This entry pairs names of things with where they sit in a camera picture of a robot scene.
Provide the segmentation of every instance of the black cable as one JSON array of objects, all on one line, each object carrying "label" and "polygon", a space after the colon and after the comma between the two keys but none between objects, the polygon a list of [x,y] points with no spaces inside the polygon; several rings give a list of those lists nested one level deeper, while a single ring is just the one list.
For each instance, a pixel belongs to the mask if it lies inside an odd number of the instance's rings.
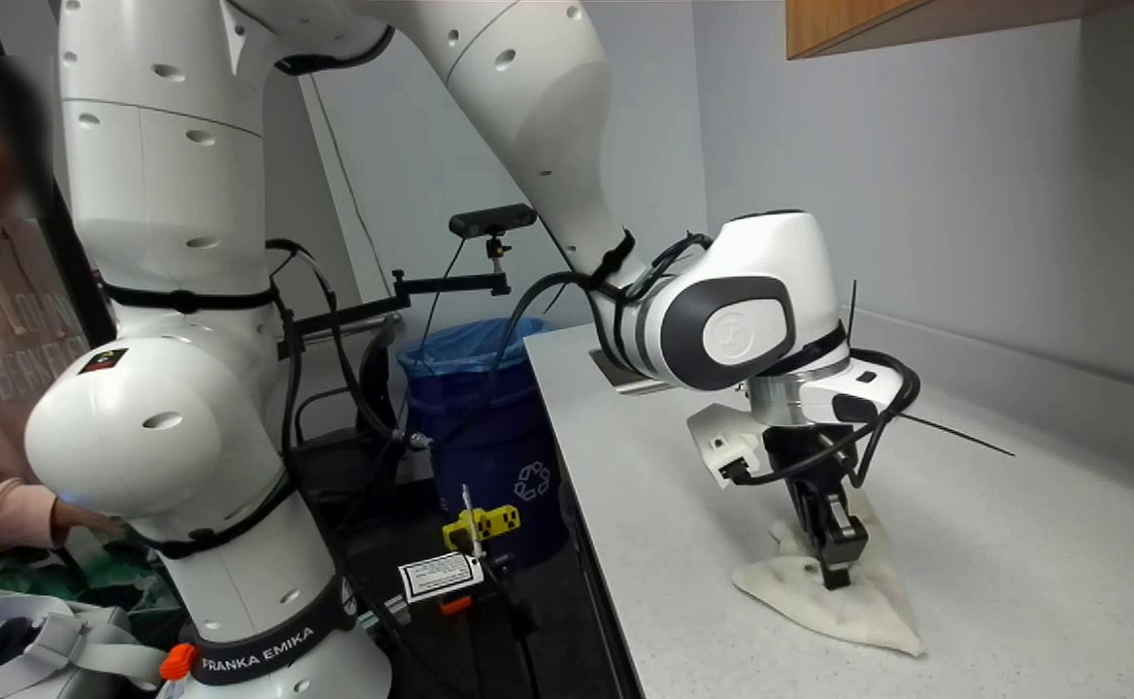
[{"label": "black cable", "polygon": [[[559,250],[563,266],[568,266],[577,279],[585,279],[585,276],[573,268],[573,259],[568,258],[568,250],[563,250],[563,240],[559,240],[559,232],[554,232],[554,227],[551,227],[551,220],[540,220],[540,227],[542,227],[542,232],[551,236],[551,245]],[[619,359],[615,347],[611,347],[611,337],[601,335],[601,311],[598,311],[598,301],[589,294],[593,285],[577,285],[577,288],[581,288],[581,303],[589,303],[589,320],[593,320],[593,335],[598,335],[601,352],[606,352],[606,359]]]},{"label": "black cable", "polygon": [[549,320],[559,306],[563,291],[568,291],[568,285],[554,291],[551,303],[540,306],[540,320]]},{"label": "black cable", "polygon": [[[283,402],[283,433],[278,433],[278,442],[283,442],[283,462],[287,462],[287,479],[294,480],[298,488],[298,469],[294,469],[294,449],[291,449],[291,413],[294,413],[294,402],[298,402],[298,382],[302,382],[302,337],[294,330],[294,313],[291,306],[283,303],[278,288],[274,288],[274,311],[283,320],[283,337],[291,347],[291,382],[287,382],[287,402]],[[339,556],[339,546],[326,539],[326,550],[335,561],[339,572],[344,572],[344,561]],[[428,677],[437,679],[437,686],[447,686],[452,697],[459,699],[475,699],[470,691],[461,691],[447,672],[434,667],[434,660],[428,660],[422,654],[414,654],[408,641],[402,641],[402,628],[400,623],[384,610],[384,603],[371,603],[361,585],[351,585],[368,610],[371,619],[380,623],[380,628],[392,638],[392,646],[414,660]]]},{"label": "black cable", "polygon": [[358,408],[358,429],[364,429],[371,436],[387,436],[387,429],[380,425],[380,414],[368,413],[364,394],[361,394],[361,382],[358,382],[358,369],[344,359],[340,320],[339,320],[339,294],[326,285],[322,268],[314,266],[314,258],[298,240],[270,236],[267,250],[283,250],[283,254],[291,254],[291,259],[302,258],[312,266],[312,271],[320,279],[320,291],[326,301],[331,342],[335,342],[335,359],[339,359],[340,383],[351,390],[352,408]]},{"label": "black cable", "polygon": [[[466,250],[466,236],[459,236],[454,258],[452,258],[444,279],[452,279],[452,271],[454,271],[461,250]],[[414,363],[422,359],[422,342],[428,342],[428,335],[434,330],[437,303],[444,303],[444,291],[434,291],[434,301],[431,301],[431,306],[428,306],[428,320],[422,320],[422,330],[418,330],[418,347],[414,347]]]},{"label": "black cable", "polygon": [[702,232],[687,232],[685,240],[677,240],[673,250],[655,254],[647,271],[641,279],[633,279],[630,288],[620,288],[620,301],[625,303],[638,303],[647,294],[647,288],[655,288],[673,268],[677,259],[687,254],[687,250],[712,250],[712,236]]},{"label": "black cable", "polygon": [[294,258],[298,258],[298,254],[291,250],[291,254],[267,271],[267,279],[274,279],[283,268],[291,268]]},{"label": "black cable", "polygon": [[[606,285],[598,285],[593,276],[573,271],[573,266],[572,266],[572,258],[563,254],[563,245],[559,245],[559,236],[554,236],[551,227],[549,227],[549,232],[551,232],[551,245],[559,250],[559,258],[568,259],[572,271],[551,271],[551,276],[536,279],[536,285],[520,294],[520,303],[513,306],[513,313],[506,320],[506,325],[500,325],[500,335],[497,335],[497,350],[493,350],[493,363],[491,363],[491,369],[487,369],[487,382],[480,382],[480,394],[479,394],[479,402],[475,402],[475,413],[470,413],[466,421],[459,421],[454,433],[447,433],[447,436],[434,438],[434,442],[454,442],[461,433],[475,429],[479,414],[487,414],[487,408],[491,408],[491,402],[493,402],[493,383],[497,383],[497,369],[500,369],[506,347],[515,337],[515,325],[520,325],[520,320],[528,313],[528,306],[532,306],[542,291],[551,291],[551,288],[568,288],[568,285],[581,288],[581,294],[585,294],[585,303],[589,303],[589,313],[593,313],[598,347],[601,347],[611,359],[619,359],[615,347],[611,347],[611,337],[606,337],[606,330],[601,330],[598,301],[620,306],[630,291],[606,288]],[[664,250],[664,254],[655,258],[651,271],[646,276],[646,285],[655,285],[655,279],[660,279],[660,276],[664,276],[664,271],[668,271],[668,268],[673,268],[691,245],[702,245],[702,250],[705,250],[712,236],[702,236],[702,232],[687,232],[678,245]]]},{"label": "black cable", "polygon": [[298,442],[298,448],[305,442],[305,438],[302,438],[302,413],[314,408],[314,405],[322,405],[322,402],[331,402],[331,395],[351,395],[351,390],[314,394],[314,395],[305,395],[305,402],[294,408],[294,442]]},{"label": "black cable", "polygon": [[344,60],[335,60],[335,55],[287,55],[274,61],[274,69],[291,73],[291,79],[302,79],[302,73],[322,73],[322,69],[351,69],[351,65],[364,65],[364,61],[375,61],[387,44],[397,40],[397,27],[384,27],[375,35],[371,46],[364,46],[361,55],[344,55]]},{"label": "black cable", "polygon": [[513,576],[493,566],[493,561],[480,561],[487,585],[493,592],[500,619],[509,623],[509,633],[515,638],[515,657],[523,663],[528,697],[540,699],[540,672],[532,660],[528,628],[520,624],[515,603],[513,603]]},{"label": "black cable", "polygon": [[914,414],[914,413],[900,414],[900,421],[922,425],[922,429],[932,429],[932,433],[945,433],[945,436],[962,438],[962,442],[975,442],[975,448],[984,448],[984,449],[995,449],[995,456],[1019,457],[1015,449],[1004,449],[1004,448],[997,448],[997,442],[985,442],[985,438],[979,438],[979,436],[967,436],[967,433],[958,433],[958,429],[951,429],[951,425],[936,425],[936,421],[925,421],[925,414]]},{"label": "black cable", "polygon": [[[876,352],[876,350],[850,350],[850,352],[863,359],[863,363],[875,363],[875,367],[893,369],[906,382],[900,394],[898,394],[898,402],[876,421],[854,429],[840,442],[831,442],[831,448],[825,448],[825,449],[814,449],[814,456],[809,456],[809,457],[799,457],[799,462],[792,462],[792,465],[786,465],[777,475],[738,479],[733,484],[768,484],[768,480],[799,479],[799,475],[825,465],[827,457],[850,449],[859,438],[880,436],[898,414],[906,414],[916,405],[922,377],[909,367],[900,367],[898,359]],[[854,469],[854,479],[850,479],[854,484],[865,480],[875,449],[876,449],[876,442],[869,442],[865,462]]]},{"label": "black cable", "polygon": [[[402,414],[400,414],[400,425],[402,425],[402,438],[397,442],[400,456],[408,456],[408,448],[410,448],[410,425],[408,425],[408,414],[410,414],[410,405],[402,402]],[[368,502],[358,502],[351,514],[340,514],[340,515],[339,515],[339,528],[351,531],[351,528],[358,523],[358,515],[364,514],[364,505],[368,505]]]},{"label": "black cable", "polygon": [[850,301],[845,301],[845,335],[854,335],[854,311],[863,306],[863,285],[850,285]]}]

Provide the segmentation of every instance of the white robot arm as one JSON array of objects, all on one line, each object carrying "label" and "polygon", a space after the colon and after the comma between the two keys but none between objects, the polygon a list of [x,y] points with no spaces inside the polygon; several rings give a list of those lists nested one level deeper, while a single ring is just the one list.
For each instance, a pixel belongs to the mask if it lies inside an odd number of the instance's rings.
[{"label": "white robot arm", "polygon": [[850,359],[809,215],[729,220],[685,271],[646,266],[601,196],[606,60],[577,0],[67,0],[69,210],[119,337],[44,395],[26,456],[67,502],[164,546],[197,628],[193,677],[173,691],[387,686],[380,654],[326,623],[339,572],[261,429],[274,369],[261,86],[302,55],[364,55],[387,27],[428,55],[549,220],[615,363],[687,390],[748,382],[748,425],[696,421],[702,456],[721,480],[813,484],[804,523],[840,572],[827,585],[845,585],[863,546],[845,469],[804,480],[773,442],[796,429],[876,433],[909,382]]}]

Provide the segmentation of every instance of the black strap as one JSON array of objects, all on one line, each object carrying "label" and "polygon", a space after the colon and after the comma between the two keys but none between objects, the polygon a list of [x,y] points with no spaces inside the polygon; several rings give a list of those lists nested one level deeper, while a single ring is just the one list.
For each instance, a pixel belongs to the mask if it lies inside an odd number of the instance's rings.
[{"label": "black strap", "polygon": [[278,623],[267,633],[245,641],[193,641],[197,657],[191,677],[211,686],[250,684],[258,677],[278,672],[320,647],[335,628],[351,628],[352,619],[340,606],[340,580],[302,606],[294,619]]},{"label": "black strap", "polygon": [[193,294],[193,291],[136,291],[136,288],[114,288],[100,285],[100,291],[119,303],[119,306],[169,306],[177,313],[197,313],[197,311],[252,311],[267,306],[274,291],[258,291],[258,294]]},{"label": "black strap", "polygon": [[702,232],[687,232],[685,240],[668,245],[664,254],[655,254],[655,259],[647,266],[647,271],[641,279],[633,279],[630,288],[619,291],[619,303],[615,303],[615,352],[611,363],[625,367],[625,369],[638,369],[638,363],[630,363],[630,342],[620,337],[620,320],[630,306],[638,306],[664,276],[668,268],[677,268],[677,259],[691,250],[691,245],[702,245],[712,250],[712,236]]},{"label": "black strap", "polygon": [[620,266],[633,258],[638,236],[625,231],[620,245],[615,245],[601,266],[593,268],[589,285],[601,288],[615,271],[620,271]]},{"label": "black strap", "polygon": [[799,352],[787,352],[786,363],[768,367],[760,377],[786,377],[796,373],[827,352],[834,352],[840,347],[845,347],[845,330],[834,325],[831,335],[825,335],[819,342],[809,342]]},{"label": "black strap", "polygon": [[220,545],[234,545],[235,536],[252,531],[270,510],[278,510],[294,495],[291,479],[283,479],[245,521],[213,531],[191,531],[191,539],[149,539],[136,531],[136,539],[168,561],[191,561],[197,550],[213,550]]},{"label": "black strap", "polygon": [[298,79],[298,73],[320,73],[320,69],[351,69],[351,65],[375,61],[375,60],[387,52],[392,40],[397,40],[397,27],[384,27],[384,33],[375,35],[375,44],[364,46],[361,55],[344,55],[344,60],[335,60],[335,55],[287,55],[287,60],[278,60],[274,65],[278,65],[283,73],[291,73],[291,79]]}]

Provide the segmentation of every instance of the cord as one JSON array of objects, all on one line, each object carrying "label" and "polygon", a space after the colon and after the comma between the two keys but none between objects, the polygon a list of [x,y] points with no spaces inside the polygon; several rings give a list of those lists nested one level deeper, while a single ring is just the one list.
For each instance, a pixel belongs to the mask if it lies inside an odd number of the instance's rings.
[{"label": "cord", "polygon": [[[568,258],[568,250],[563,250],[563,240],[559,240],[559,232],[554,232],[554,227],[551,227],[551,220],[540,220],[540,227],[542,227],[542,232],[551,236],[551,245],[559,250],[568,271],[573,271],[577,279],[585,279],[585,276],[573,268],[573,259]],[[601,352],[606,352],[606,359],[619,359],[615,347],[611,347],[611,337],[601,335],[601,311],[598,311],[598,301],[589,294],[589,288],[598,288],[598,285],[577,285],[577,288],[581,288],[581,303],[589,303],[589,320],[593,320],[593,335],[598,335]]]},{"label": "cord", "polygon": [[958,433],[958,429],[951,429],[951,425],[936,425],[936,421],[925,421],[925,414],[914,414],[914,413],[900,414],[900,421],[922,425],[922,429],[932,429],[932,433],[945,433],[945,436],[962,438],[962,442],[975,442],[975,448],[984,448],[984,449],[995,449],[995,456],[1019,457],[1015,449],[1004,449],[1004,448],[997,448],[997,442],[985,442],[985,438],[979,438],[979,436],[967,436],[967,433]]},{"label": "cord", "polygon": [[554,291],[551,303],[542,303],[540,320],[549,320],[559,306],[563,291],[568,291],[568,285]]},{"label": "cord", "polygon": [[523,624],[515,619],[513,576],[493,566],[493,561],[480,561],[480,566],[487,566],[487,585],[493,592],[497,606],[500,606],[500,619],[509,623],[509,633],[515,638],[515,654],[520,654],[520,667],[523,667],[523,679],[528,679],[528,697],[540,699],[540,672],[536,672],[536,660],[532,660],[528,633],[523,633]]},{"label": "cord", "polygon": [[845,335],[854,335],[854,311],[863,306],[863,285],[850,279],[850,301],[845,301]]},{"label": "cord", "polygon": [[331,402],[331,395],[351,395],[351,390],[314,394],[314,395],[305,395],[305,402],[294,408],[294,442],[298,442],[298,448],[305,442],[305,438],[302,438],[302,413],[314,408],[314,405],[322,405],[322,402]]},{"label": "cord", "polygon": [[[459,236],[454,258],[452,258],[444,279],[452,279],[452,271],[454,271],[461,250],[466,250],[466,236]],[[428,335],[434,330],[437,303],[444,303],[444,291],[434,291],[434,303],[428,306],[428,320],[422,320],[422,330],[418,330],[418,347],[414,347],[414,363],[422,359],[422,342],[428,342]]]},{"label": "cord", "polygon": [[320,291],[326,301],[326,313],[331,313],[331,342],[335,342],[335,352],[339,352],[339,369],[340,369],[340,383],[351,390],[352,395],[352,408],[358,408],[358,429],[371,433],[371,436],[387,436],[387,429],[364,408],[364,394],[361,394],[361,382],[344,359],[344,342],[340,342],[340,320],[339,320],[339,294],[335,288],[326,285],[322,268],[314,266],[314,258],[298,245],[298,240],[287,240],[287,236],[270,236],[267,250],[283,250],[294,258],[302,258],[320,279]]},{"label": "cord", "polygon": [[647,288],[655,288],[673,268],[677,259],[687,254],[687,250],[712,250],[712,236],[705,232],[687,232],[685,240],[677,240],[673,250],[655,254],[647,271],[641,279],[633,279],[630,288],[620,288],[620,301],[625,303],[638,303],[647,294]]},{"label": "cord", "polygon": [[831,448],[825,448],[825,449],[814,449],[814,456],[809,456],[809,457],[799,457],[799,462],[792,462],[792,465],[786,465],[786,469],[777,469],[777,475],[766,475],[766,479],[738,479],[733,484],[768,484],[768,480],[799,479],[799,475],[825,465],[827,457],[850,449],[859,438],[869,438],[869,436],[875,436],[869,448],[865,448],[865,457],[863,457],[863,465],[850,475],[850,480],[863,484],[863,480],[869,479],[869,462],[875,462],[876,438],[880,438],[880,433],[887,433],[898,414],[906,414],[906,413],[916,405],[916,395],[922,395],[922,377],[916,377],[909,367],[900,367],[898,359],[891,359],[891,352],[876,352],[876,350],[850,350],[850,352],[863,359],[863,363],[875,363],[875,367],[893,369],[893,373],[906,382],[900,394],[898,394],[898,402],[893,402],[876,421],[854,429],[854,433],[843,436],[840,442],[831,442]]},{"label": "cord", "polygon": [[500,335],[497,335],[497,350],[493,350],[493,363],[491,363],[491,369],[487,369],[487,383],[480,383],[480,394],[479,394],[479,402],[475,402],[475,413],[466,414],[466,421],[459,421],[454,425],[454,433],[447,433],[444,438],[434,438],[434,442],[454,442],[459,436],[466,436],[470,429],[475,429],[475,421],[491,408],[491,402],[493,402],[493,383],[497,383],[497,369],[500,369],[500,359],[506,359],[506,347],[515,337],[515,325],[520,325],[520,320],[528,313],[528,306],[542,294],[542,291],[551,291],[551,288],[577,288],[581,291],[581,301],[589,303],[589,313],[593,313],[593,335],[598,335],[598,347],[611,352],[611,359],[619,359],[615,352],[615,347],[611,347],[611,337],[606,337],[606,330],[601,330],[601,311],[598,311],[598,294],[601,301],[611,301],[615,306],[620,306],[630,294],[646,294],[691,245],[712,245],[712,236],[702,236],[702,232],[687,232],[678,245],[673,245],[673,250],[664,250],[655,259],[651,259],[651,268],[638,279],[638,288],[625,288],[625,291],[619,291],[619,288],[606,288],[606,285],[598,285],[593,276],[581,276],[581,271],[573,271],[573,266],[572,266],[572,258],[563,254],[563,245],[559,245],[559,236],[554,236],[554,231],[549,227],[549,232],[551,232],[551,245],[559,250],[559,258],[568,259],[568,268],[572,271],[551,271],[551,276],[540,276],[523,294],[520,294],[520,303],[513,306],[513,313],[506,320],[506,325],[500,325]]},{"label": "cord", "polygon": [[[294,469],[294,449],[291,449],[291,414],[294,414],[298,382],[302,382],[302,337],[298,337],[298,330],[294,330],[294,313],[291,313],[291,306],[283,303],[278,288],[274,288],[274,311],[278,311],[278,320],[283,320],[283,335],[287,335],[287,342],[291,342],[291,382],[287,382],[287,402],[283,402],[278,442],[283,442],[283,457],[287,457],[287,479],[291,479],[294,488],[298,488],[298,469]],[[392,646],[397,646],[408,660],[414,660],[428,677],[434,677],[434,684],[447,686],[452,697],[459,697],[459,699],[475,699],[475,697],[461,691],[447,672],[437,672],[434,660],[428,660],[422,654],[414,654],[414,647],[402,641],[402,628],[400,628],[400,623],[384,610],[384,603],[371,603],[361,585],[351,585],[351,592],[371,610],[371,619],[380,623],[380,628],[392,638]]]}]

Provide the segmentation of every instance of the wire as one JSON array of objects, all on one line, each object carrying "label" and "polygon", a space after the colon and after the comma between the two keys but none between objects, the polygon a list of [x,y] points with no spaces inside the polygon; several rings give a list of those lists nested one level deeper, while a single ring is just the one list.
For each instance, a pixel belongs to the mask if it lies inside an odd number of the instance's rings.
[{"label": "wire", "polygon": [[[452,258],[444,279],[452,279],[452,271],[454,271],[461,250],[466,250],[466,236],[459,236],[454,258]],[[428,342],[428,335],[434,330],[437,303],[444,303],[444,291],[434,291],[434,303],[428,306],[428,320],[422,320],[422,330],[418,330],[418,347],[414,347],[414,363],[422,363],[422,342]]]},{"label": "wire", "polygon": [[487,585],[493,592],[497,606],[500,606],[500,619],[509,623],[509,633],[515,638],[515,654],[520,654],[520,667],[523,667],[523,679],[528,679],[528,697],[540,699],[540,672],[536,672],[536,660],[532,660],[528,628],[520,624],[520,610],[513,603],[513,576],[500,572],[493,561],[480,561],[480,566],[487,566]]},{"label": "wire", "polygon": [[875,363],[875,367],[893,369],[906,382],[900,394],[898,394],[898,402],[876,421],[854,429],[840,442],[831,442],[831,448],[825,448],[825,449],[814,449],[814,456],[809,456],[809,457],[799,457],[799,462],[792,462],[792,465],[786,465],[777,475],[738,479],[733,484],[768,484],[768,480],[799,479],[799,475],[825,465],[827,457],[845,456],[859,438],[869,438],[875,436],[875,442],[865,448],[863,465],[850,475],[854,484],[865,480],[880,433],[916,405],[922,377],[909,367],[900,367],[898,359],[891,359],[891,352],[876,352],[876,350],[850,350],[850,352],[863,359],[863,363]]},{"label": "wire", "polygon": [[371,408],[364,405],[364,394],[361,394],[361,382],[358,382],[358,369],[351,367],[344,359],[344,342],[340,342],[340,320],[339,320],[339,294],[335,288],[326,285],[322,268],[314,266],[314,258],[298,245],[298,240],[287,240],[287,236],[270,236],[267,250],[287,250],[291,259],[302,258],[320,279],[320,291],[326,301],[326,313],[331,313],[331,342],[335,342],[335,359],[339,359],[339,373],[340,373],[340,383],[351,390],[352,395],[352,408],[358,408],[358,429],[368,429],[371,436],[387,436],[387,429],[380,425],[380,414],[371,414]]},{"label": "wire", "polygon": [[712,250],[712,236],[705,232],[687,232],[685,240],[677,240],[673,250],[655,254],[647,271],[641,279],[633,279],[630,288],[620,288],[620,301],[625,303],[638,303],[647,294],[647,288],[655,288],[673,268],[677,259],[687,254],[687,250]]},{"label": "wire", "polygon": [[267,276],[278,276],[283,268],[291,268],[298,254],[287,254]]},{"label": "wire", "polygon": [[979,436],[967,436],[967,433],[958,433],[958,429],[951,429],[951,425],[936,425],[936,421],[925,421],[925,414],[914,414],[914,413],[900,414],[900,421],[922,425],[922,429],[932,429],[932,433],[945,433],[945,436],[962,438],[962,442],[975,442],[975,448],[984,448],[984,449],[995,449],[995,456],[1019,457],[1015,449],[1004,449],[1004,448],[997,448],[997,442],[985,442],[985,438],[979,438]]},{"label": "wire", "polygon": [[551,311],[559,306],[563,291],[568,291],[568,285],[554,291],[551,303],[542,303],[540,320],[551,313]]},{"label": "wire", "polygon": [[242,12],[250,22],[264,27],[267,35],[274,35],[274,27],[264,16],[258,16],[252,8],[245,8],[242,0],[228,0],[228,8]]},{"label": "wire", "polygon": [[563,258],[563,266],[572,268],[572,276],[581,279],[581,285],[573,285],[573,288],[581,291],[581,303],[589,306],[589,320],[593,320],[593,335],[598,335],[601,352],[606,352],[606,359],[619,359],[615,347],[611,347],[611,337],[601,335],[601,311],[598,311],[598,301],[589,294],[589,291],[598,291],[598,294],[606,294],[611,303],[619,303],[619,291],[611,291],[611,288],[593,285],[589,276],[581,276],[581,271],[573,268],[573,259],[568,258],[568,250],[563,250],[563,240],[559,240],[559,232],[554,232],[554,227],[551,227],[551,220],[540,220],[540,227],[542,227],[542,232],[551,236],[551,245],[559,250],[559,258]]},{"label": "wire", "polygon": [[[278,311],[278,320],[283,320],[283,335],[287,335],[287,342],[291,342],[291,382],[287,382],[287,402],[283,402],[278,442],[283,442],[283,457],[287,457],[287,479],[291,479],[291,484],[302,495],[302,484],[298,484],[298,469],[294,469],[294,449],[291,449],[291,414],[294,414],[298,382],[302,382],[302,337],[298,337],[298,330],[294,330],[294,313],[291,313],[291,306],[283,303],[278,288],[274,288],[274,311]],[[371,610],[371,619],[380,623],[380,628],[392,638],[397,654],[402,654],[408,660],[414,660],[414,663],[418,663],[437,686],[447,686],[452,697],[470,699],[466,686],[459,686],[459,684],[454,684],[434,660],[428,660],[422,654],[414,654],[414,647],[402,641],[402,628],[400,628],[400,623],[384,610],[384,603],[371,603],[361,585],[351,585],[351,592]]]},{"label": "wire", "polygon": [[331,394],[314,394],[294,408],[294,442],[302,448],[302,413],[331,402],[331,395],[351,395],[351,390],[331,390]]},{"label": "wire", "polygon": [[845,301],[845,335],[854,335],[854,311],[863,306],[863,285],[850,279],[850,301]]},{"label": "wire", "polygon": [[351,69],[351,65],[375,61],[387,52],[392,40],[397,40],[397,27],[384,27],[375,35],[375,44],[368,44],[361,55],[344,55],[344,60],[335,60],[335,55],[287,55],[274,65],[283,73],[291,73],[291,79],[320,73],[320,69]]}]

